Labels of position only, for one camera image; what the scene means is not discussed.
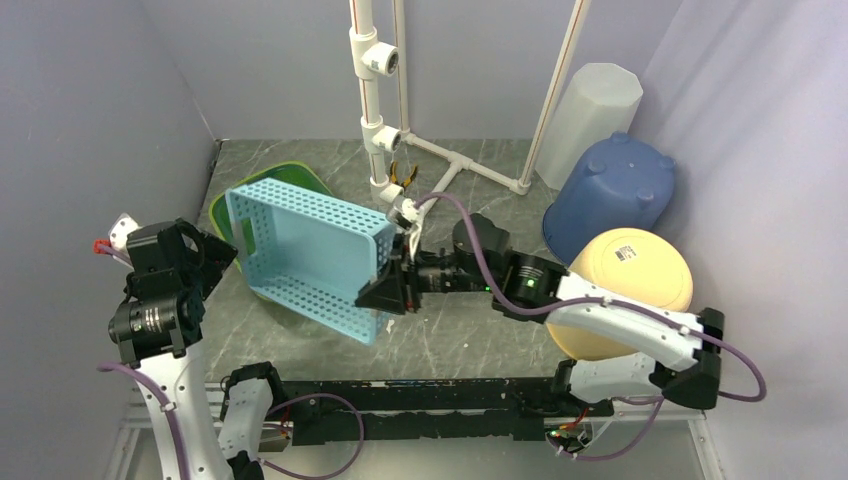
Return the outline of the teal perforated plastic basket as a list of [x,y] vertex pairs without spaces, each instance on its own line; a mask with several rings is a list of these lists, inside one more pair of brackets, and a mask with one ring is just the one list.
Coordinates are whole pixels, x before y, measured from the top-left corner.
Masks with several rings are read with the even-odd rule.
[[380,212],[275,179],[225,194],[241,271],[254,293],[365,345],[389,316],[356,306],[395,234]]

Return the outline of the cream yellow bucket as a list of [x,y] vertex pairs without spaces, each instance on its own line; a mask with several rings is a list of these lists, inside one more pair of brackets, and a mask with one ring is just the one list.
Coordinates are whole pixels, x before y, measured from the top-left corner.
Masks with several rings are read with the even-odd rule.
[[[690,268],[675,247],[635,228],[599,234],[583,247],[569,270],[614,293],[670,311],[687,311],[694,293]],[[636,352],[586,330],[550,325],[548,331],[575,360],[605,360]]]

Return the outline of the blue and cream bucket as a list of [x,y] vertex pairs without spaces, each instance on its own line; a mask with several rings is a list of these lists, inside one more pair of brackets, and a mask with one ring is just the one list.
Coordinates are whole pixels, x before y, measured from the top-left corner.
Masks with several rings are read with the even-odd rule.
[[569,265],[608,230],[652,229],[673,196],[676,167],[675,159],[624,132],[591,145],[543,215],[551,254]]

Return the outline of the white octagonal plastic container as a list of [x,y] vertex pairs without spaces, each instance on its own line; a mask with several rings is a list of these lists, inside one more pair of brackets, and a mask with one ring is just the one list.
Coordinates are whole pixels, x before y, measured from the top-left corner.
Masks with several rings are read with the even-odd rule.
[[583,153],[627,132],[643,96],[636,74],[614,63],[587,63],[573,74],[542,136],[535,172],[560,190]]

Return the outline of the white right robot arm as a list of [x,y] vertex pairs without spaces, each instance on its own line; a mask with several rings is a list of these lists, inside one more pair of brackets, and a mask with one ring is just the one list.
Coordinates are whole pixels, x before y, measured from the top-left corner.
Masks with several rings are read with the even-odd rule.
[[548,327],[586,330],[630,348],[604,360],[571,358],[557,371],[551,401],[574,415],[615,397],[659,396],[682,407],[716,406],[721,378],[724,316],[662,310],[616,294],[555,262],[514,250],[508,231],[472,214],[467,231],[458,221],[452,252],[414,251],[415,221],[401,214],[387,263],[362,287],[358,307],[403,315],[421,306],[425,293],[500,289],[491,306],[505,317]]

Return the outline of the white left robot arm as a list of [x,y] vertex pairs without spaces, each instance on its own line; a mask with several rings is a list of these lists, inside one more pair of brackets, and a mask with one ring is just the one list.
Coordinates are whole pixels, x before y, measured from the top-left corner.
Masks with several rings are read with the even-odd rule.
[[142,226],[127,214],[102,251],[130,266],[108,324],[119,361],[100,365],[139,386],[165,479],[261,479],[265,420],[287,392],[268,362],[232,372],[215,428],[205,387],[204,302],[237,256],[231,244],[182,218]]

